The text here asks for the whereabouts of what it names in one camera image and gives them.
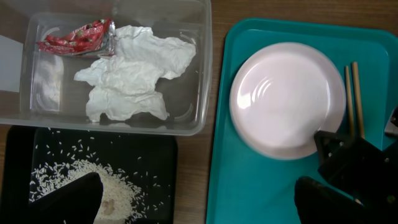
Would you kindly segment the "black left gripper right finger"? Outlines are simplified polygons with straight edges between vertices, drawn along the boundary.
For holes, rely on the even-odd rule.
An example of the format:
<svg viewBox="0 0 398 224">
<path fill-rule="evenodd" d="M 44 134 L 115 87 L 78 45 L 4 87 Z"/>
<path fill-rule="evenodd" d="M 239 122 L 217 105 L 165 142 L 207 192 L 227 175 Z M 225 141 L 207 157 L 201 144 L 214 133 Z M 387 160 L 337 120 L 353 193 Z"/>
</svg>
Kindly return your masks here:
<svg viewBox="0 0 398 224">
<path fill-rule="evenodd" d="M 360 204 L 311 177 L 295 183 L 294 202 L 301 224 L 369 224 L 372 215 Z"/>
</svg>

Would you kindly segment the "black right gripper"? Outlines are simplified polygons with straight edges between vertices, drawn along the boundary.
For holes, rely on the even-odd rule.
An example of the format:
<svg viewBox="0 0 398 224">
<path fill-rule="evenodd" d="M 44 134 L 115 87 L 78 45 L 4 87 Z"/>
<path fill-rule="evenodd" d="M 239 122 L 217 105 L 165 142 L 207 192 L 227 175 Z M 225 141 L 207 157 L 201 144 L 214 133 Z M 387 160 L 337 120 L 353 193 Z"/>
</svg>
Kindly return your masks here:
<svg viewBox="0 0 398 224">
<path fill-rule="evenodd" d="M 397 223 L 397 141 L 384 150 L 362 137 L 317 131 L 318 172 L 330 185 L 376 213 L 379 223 Z"/>
</svg>

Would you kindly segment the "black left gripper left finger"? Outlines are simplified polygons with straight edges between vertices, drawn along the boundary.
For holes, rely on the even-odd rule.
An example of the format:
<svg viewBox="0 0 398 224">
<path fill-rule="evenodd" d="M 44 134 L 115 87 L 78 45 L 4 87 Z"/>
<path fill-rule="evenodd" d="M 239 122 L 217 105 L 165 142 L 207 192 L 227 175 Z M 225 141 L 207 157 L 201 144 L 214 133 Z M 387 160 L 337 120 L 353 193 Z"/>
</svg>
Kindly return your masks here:
<svg viewBox="0 0 398 224">
<path fill-rule="evenodd" d="M 29 202 L 29 181 L 3 189 L 1 223 L 93 223 L 101 205 L 103 184 L 96 172 Z"/>
</svg>

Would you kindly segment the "rice pile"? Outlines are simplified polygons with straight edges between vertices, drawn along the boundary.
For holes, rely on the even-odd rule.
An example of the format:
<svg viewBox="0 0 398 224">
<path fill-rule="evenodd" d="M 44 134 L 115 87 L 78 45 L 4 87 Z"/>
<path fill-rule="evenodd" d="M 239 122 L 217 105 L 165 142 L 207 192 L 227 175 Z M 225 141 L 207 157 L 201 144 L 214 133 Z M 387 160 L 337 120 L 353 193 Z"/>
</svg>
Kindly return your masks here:
<svg viewBox="0 0 398 224">
<path fill-rule="evenodd" d="M 103 196 L 95 223 L 173 223 L 177 151 L 172 136 L 39 128 L 28 199 L 96 172 Z"/>
</svg>

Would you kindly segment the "pink plate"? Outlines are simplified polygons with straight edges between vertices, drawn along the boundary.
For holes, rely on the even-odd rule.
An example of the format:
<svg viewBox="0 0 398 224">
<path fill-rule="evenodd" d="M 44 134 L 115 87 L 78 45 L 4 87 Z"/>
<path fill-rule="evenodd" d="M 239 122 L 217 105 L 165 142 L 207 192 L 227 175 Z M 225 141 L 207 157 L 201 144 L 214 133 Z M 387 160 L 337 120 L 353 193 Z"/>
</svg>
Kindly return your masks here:
<svg viewBox="0 0 398 224">
<path fill-rule="evenodd" d="M 315 133 L 339 129 L 346 90 L 325 54 L 282 42 L 242 64 L 231 85 L 229 110 L 237 133 L 254 151 L 273 159 L 301 159 L 316 152 Z"/>
</svg>

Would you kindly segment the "wooden chopstick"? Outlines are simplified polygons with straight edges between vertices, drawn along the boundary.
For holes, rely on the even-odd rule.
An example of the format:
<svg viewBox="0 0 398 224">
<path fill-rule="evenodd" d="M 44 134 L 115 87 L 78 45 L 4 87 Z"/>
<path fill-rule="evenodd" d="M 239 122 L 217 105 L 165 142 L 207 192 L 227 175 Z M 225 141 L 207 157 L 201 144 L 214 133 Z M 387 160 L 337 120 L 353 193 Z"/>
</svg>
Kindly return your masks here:
<svg viewBox="0 0 398 224">
<path fill-rule="evenodd" d="M 347 110 L 347 120 L 348 120 L 348 131 L 351 137 L 355 137 L 353 96 L 352 96 L 351 78 L 348 66 L 345 66 L 345 87 L 346 87 L 346 104 L 347 104 L 346 110 Z"/>
<path fill-rule="evenodd" d="M 359 132 L 359 135 L 364 139 L 365 138 L 364 118 L 363 118 L 363 106 L 362 106 L 362 101 L 361 101 L 361 87 L 360 87 L 360 81 L 359 81 L 358 63 L 353 62 L 351 64 L 351 67 L 352 67 L 353 80 L 354 80 L 354 97 L 355 97 L 358 132 Z"/>
</svg>

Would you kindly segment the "white napkin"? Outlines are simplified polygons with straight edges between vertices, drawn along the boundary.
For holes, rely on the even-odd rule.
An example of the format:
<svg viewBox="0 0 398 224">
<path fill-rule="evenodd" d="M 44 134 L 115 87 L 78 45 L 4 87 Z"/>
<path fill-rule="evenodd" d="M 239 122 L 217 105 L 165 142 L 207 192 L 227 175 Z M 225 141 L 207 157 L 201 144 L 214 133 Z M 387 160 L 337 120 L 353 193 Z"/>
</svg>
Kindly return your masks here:
<svg viewBox="0 0 398 224">
<path fill-rule="evenodd" d="M 160 78 L 180 77 L 196 55 L 196 46 L 177 37 L 159 38 L 150 27 L 116 29 L 115 54 L 76 72 L 74 79 L 93 88 L 86 104 L 90 121 L 102 114 L 125 121 L 138 113 L 161 120 L 169 116 L 163 96 L 155 90 Z"/>
</svg>

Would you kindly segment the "red snack wrapper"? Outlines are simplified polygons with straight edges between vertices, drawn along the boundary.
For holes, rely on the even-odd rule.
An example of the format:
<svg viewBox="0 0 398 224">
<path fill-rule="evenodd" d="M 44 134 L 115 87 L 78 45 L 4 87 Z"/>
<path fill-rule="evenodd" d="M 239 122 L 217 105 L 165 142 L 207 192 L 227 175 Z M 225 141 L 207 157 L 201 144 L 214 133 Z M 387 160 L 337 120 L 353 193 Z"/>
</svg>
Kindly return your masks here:
<svg viewBox="0 0 398 224">
<path fill-rule="evenodd" d="M 77 57 L 107 57 L 114 54 L 116 29 L 111 19 L 100 19 L 75 29 L 64 37 L 46 35 L 36 42 L 49 54 Z"/>
</svg>

